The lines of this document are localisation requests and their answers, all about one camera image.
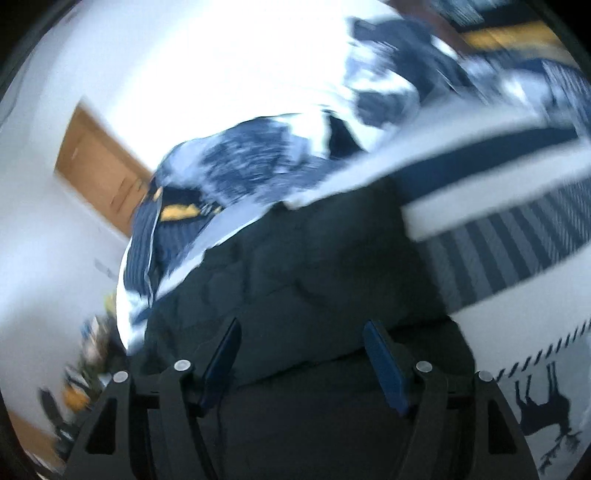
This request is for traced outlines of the black puffer jacket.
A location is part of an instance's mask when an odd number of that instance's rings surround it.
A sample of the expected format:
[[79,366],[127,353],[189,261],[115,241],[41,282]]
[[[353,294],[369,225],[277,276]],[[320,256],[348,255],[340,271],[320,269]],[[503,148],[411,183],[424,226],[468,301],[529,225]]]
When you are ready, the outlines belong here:
[[151,310],[135,374],[155,374],[223,321],[242,346],[204,438],[224,479],[385,479],[406,432],[363,350],[363,326],[449,374],[472,352],[408,239],[394,179],[304,208],[276,205]]

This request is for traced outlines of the cluttered wooden side table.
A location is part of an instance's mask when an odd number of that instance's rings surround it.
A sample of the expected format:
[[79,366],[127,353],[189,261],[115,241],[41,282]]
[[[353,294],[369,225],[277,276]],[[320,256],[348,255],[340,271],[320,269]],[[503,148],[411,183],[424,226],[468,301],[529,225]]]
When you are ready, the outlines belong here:
[[62,390],[66,385],[79,387],[90,398],[80,412],[64,416],[53,394],[40,388],[38,396],[46,418],[54,429],[53,449],[60,460],[68,459],[83,422],[102,394],[112,375],[126,365],[126,353],[116,325],[114,294],[105,298],[104,313],[85,321],[81,328],[80,351],[76,361],[63,370]]

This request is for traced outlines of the yellow container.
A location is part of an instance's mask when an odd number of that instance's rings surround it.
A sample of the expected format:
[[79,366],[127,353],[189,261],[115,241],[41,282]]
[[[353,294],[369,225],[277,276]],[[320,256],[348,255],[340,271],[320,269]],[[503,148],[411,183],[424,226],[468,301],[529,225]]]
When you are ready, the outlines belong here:
[[62,390],[65,406],[72,412],[80,412],[90,404],[89,396],[79,387],[66,385]]

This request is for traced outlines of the bed with striped deer blanket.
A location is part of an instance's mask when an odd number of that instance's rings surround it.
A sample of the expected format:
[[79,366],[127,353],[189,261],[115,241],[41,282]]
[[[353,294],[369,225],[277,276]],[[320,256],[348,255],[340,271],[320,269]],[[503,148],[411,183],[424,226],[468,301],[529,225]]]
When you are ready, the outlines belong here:
[[539,479],[565,479],[590,445],[590,139],[509,105],[440,103],[387,146],[311,189],[224,207],[148,300],[117,285],[131,356],[154,306],[205,254],[276,205],[297,210],[394,179],[408,239],[475,361],[498,382]]

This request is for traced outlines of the lying HOMES pillow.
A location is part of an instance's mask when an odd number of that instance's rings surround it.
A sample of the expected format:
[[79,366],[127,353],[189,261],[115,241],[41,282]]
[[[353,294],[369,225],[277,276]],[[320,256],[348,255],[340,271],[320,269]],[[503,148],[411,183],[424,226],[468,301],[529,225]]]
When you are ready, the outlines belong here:
[[526,46],[481,51],[463,59],[461,66],[483,100],[528,108],[590,136],[590,81],[565,50]]

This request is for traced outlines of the upright HOMES pillow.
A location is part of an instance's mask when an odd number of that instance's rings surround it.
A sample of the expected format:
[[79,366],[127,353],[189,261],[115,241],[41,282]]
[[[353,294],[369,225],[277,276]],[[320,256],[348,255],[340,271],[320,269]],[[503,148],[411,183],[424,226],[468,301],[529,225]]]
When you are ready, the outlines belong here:
[[562,44],[525,1],[433,1],[433,8],[478,50]]

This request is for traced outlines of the dark striped pillow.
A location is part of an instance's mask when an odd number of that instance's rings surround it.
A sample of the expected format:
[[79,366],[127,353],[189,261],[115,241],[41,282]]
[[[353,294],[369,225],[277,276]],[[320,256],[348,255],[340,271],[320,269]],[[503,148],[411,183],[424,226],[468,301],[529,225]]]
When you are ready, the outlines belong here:
[[137,207],[123,270],[126,290],[152,300],[161,278],[223,206],[198,189],[152,186]]

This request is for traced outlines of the crumpled white blue duvet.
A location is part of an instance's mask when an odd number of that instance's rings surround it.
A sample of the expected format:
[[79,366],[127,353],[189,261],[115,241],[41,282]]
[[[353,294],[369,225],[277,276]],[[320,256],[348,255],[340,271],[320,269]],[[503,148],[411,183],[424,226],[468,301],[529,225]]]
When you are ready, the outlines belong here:
[[465,80],[457,53],[426,23],[352,18],[341,72],[322,101],[176,145],[150,189],[191,190],[223,207],[245,198],[278,201],[376,150]]

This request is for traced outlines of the brown wooden door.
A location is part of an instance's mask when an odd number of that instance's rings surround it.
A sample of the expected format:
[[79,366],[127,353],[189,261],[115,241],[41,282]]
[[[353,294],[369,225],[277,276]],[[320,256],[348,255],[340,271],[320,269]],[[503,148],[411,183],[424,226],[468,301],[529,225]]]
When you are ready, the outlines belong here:
[[114,228],[131,234],[151,172],[81,104],[69,121],[55,171]]

